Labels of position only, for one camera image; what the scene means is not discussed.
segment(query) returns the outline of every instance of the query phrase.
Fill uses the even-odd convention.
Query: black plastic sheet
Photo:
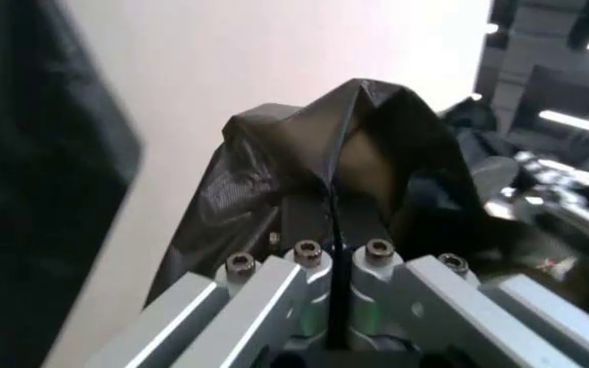
[[[40,366],[140,146],[52,1],[0,1],[0,366]]]
[[[523,272],[589,311],[589,260],[536,228],[486,215],[455,133],[411,90],[374,80],[350,80],[306,107],[266,104],[232,117],[149,302],[187,271],[212,276],[235,251],[268,254],[266,229],[278,230],[282,199],[312,191],[329,222],[338,196],[371,197],[404,259],[450,251],[486,279]],[[482,152],[471,165],[514,154],[493,132],[475,133]],[[546,272],[572,258],[560,278]]]

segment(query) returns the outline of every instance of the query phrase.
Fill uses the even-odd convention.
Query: screw head
[[[386,265],[394,255],[394,247],[387,240],[372,239],[365,246],[365,255],[372,265]]]
[[[454,271],[459,276],[464,276],[469,271],[469,265],[463,257],[459,257],[453,253],[442,253],[438,256],[438,261],[441,261],[448,269]]]
[[[424,306],[419,301],[416,301],[410,306],[410,311],[413,312],[413,315],[417,318],[424,317]]]
[[[270,232],[269,233],[269,244],[270,245],[278,245],[281,241],[281,234],[277,232]]]
[[[226,277],[232,282],[247,281],[256,270],[256,262],[246,251],[233,253],[226,259]]]
[[[314,240],[302,240],[294,245],[294,260],[301,266],[313,268],[322,260],[322,247]]]

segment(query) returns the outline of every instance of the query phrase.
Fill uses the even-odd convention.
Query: ceiling
[[[589,120],[589,1],[495,0],[475,92],[513,142],[572,165],[589,160],[589,132],[538,117]]]

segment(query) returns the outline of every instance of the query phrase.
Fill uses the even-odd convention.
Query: black fabric
[[[0,366],[40,366],[140,146],[51,1],[0,1]]]
[[[477,169],[486,159],[493,156],[513,158],[520,151],[519,147],[509,142],[505,136],[490,131],[478,131],[471,128],[454,129],[461,154],[470,171]],[[526,169],[520,168],[519,174],[511,186],[524,191],[538,184],[538,181]]]
[[[497,117],[492,108],[471,97],[466,98],[443,114],[443,120],[452,127],[496,131]]]
[[[148,302],[187,271],[212,276],[234,251],[268,254],[266,214],[280,212],[285,197],[314,192],[331,215],[320,221],[332,221],[336,232],[334,289],[349,280],[345,247],[369,237],[356,236],[342,209],[343,196],[358,194],[371,198],[405,259],[448,251],[474,261],[484,278],[541,274],[535,279],[561,294],[566,289],[589,311],[589,260],[536,228],[490,218],[482,209],[468,166],[516,149],[492,132],[472,130],[484,152],[468,165],[455,133],[411,90],[373,80],[350,80],[306,107],[267,104],[232,117]],[[262,240],[246,241],[258,233]],[[574,267],[560,277],[545,267],[572,258]],[[335,310],[346,307],[332,302]]]
[[[482,203],[500,196],[502,189],[510,187],[518,177],[520,165],[510,157],[490,156],[471,171]]]
[[[408,177],[433,170],[451,183],[454,201],[483,215],[456,141],[404,87],[350,80],[304,108],[267,104],[241,113],[223,134],[150,301],[187,271],[212,275],[225,257],[245,249],[262,211],[278,208],[288,193],[313,189],[330,198],[336,180],[371,194],[387,217],[399,208]]]

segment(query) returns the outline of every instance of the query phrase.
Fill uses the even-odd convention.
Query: black plastic bag
[[[53,1],[0,1],[0,366],[40,366],[140,145]]]
[[[335,203],[346,193],[368,196],[404,259],[451,251],[484,278],[525,272],[567,288],[560,294],[576,295],[571,300],[589,311],[589,288],[563,282],[589,285],[589,261],[535,228],[486,215],[452,130],[405,87],[350,80],[303,108],[266,104],[240,113],[223,134],[148,302],[187,271],[213,276],[235,251],[270,253],[267,234],[278,229],[282,199],[315,192],[328,213],[322,228],[337,221]],[[416,185],[421,179],[434,184]],[[420,205],[420,190],[438,200]],[[337,228],[335,235],[336,246],[352,241]],[[536,277],[548,259],[569,257],[575,267],[561,280]]]

